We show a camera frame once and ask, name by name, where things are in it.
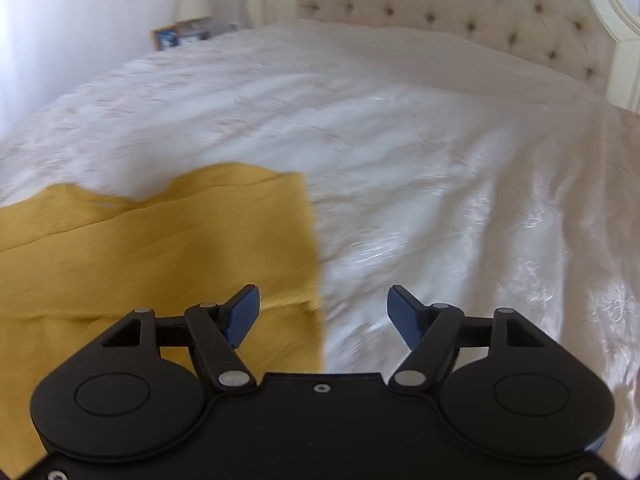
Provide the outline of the white floral bedspread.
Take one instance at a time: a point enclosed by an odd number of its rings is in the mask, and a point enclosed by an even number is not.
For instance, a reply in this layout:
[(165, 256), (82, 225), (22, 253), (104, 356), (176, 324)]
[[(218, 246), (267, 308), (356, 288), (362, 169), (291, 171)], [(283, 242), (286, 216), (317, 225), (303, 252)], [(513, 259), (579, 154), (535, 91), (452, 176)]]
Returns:
[(639, 119), (455, 36), (297, 21), (152, 53), (1, 143), (1, 211), (57, 184), (142, 202), (184, 174), (300, 174), (323, 367), (390, 374), (404, 286), (512, 308), (612, 390), (602, 453), (639, 470)]

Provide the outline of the cream tufted headboard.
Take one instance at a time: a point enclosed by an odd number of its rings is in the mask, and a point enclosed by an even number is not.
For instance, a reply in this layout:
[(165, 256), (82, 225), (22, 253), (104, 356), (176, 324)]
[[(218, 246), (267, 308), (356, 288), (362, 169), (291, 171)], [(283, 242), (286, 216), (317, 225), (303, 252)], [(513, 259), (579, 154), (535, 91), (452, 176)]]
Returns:
[(625, 0), (298, 0), (302, 18), (446, 32), (639, 108), (639, 18)]

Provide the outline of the wooden photo frame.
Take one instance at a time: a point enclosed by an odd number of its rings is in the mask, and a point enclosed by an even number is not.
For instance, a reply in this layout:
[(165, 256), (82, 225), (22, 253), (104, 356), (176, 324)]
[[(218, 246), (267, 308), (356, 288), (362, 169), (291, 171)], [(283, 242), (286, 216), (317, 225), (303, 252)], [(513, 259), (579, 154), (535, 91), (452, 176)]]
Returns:
[(153, 29), (151, 32), (154, 49), (165, 51), (180, 46), (180, 35), (176, 25)]

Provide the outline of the yellow knit sweater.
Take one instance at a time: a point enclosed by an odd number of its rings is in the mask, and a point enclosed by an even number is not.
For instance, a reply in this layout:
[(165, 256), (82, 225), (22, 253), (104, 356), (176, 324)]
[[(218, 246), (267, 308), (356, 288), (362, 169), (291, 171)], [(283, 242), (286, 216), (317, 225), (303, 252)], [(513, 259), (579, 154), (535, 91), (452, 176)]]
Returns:
[(323, 367), (319, 249), (300, 174), (242, 164), (184, 174), (133, 202), (73, 184), (1, 211), (1, 467), (43, 454), (29, 399), (51, 370), (128, 312), (179, 315), (248, 284), (242, 343), (255, 375)]

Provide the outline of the white bedside lamp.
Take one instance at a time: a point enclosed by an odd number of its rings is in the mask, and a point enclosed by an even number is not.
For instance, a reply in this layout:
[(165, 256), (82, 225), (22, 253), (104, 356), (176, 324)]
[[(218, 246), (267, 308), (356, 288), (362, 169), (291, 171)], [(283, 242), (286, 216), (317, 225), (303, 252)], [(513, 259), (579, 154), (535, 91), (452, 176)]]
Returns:
[(178, 24), (207, 20), (213, 15), (208, 0), (179, 0), (176, 15)]

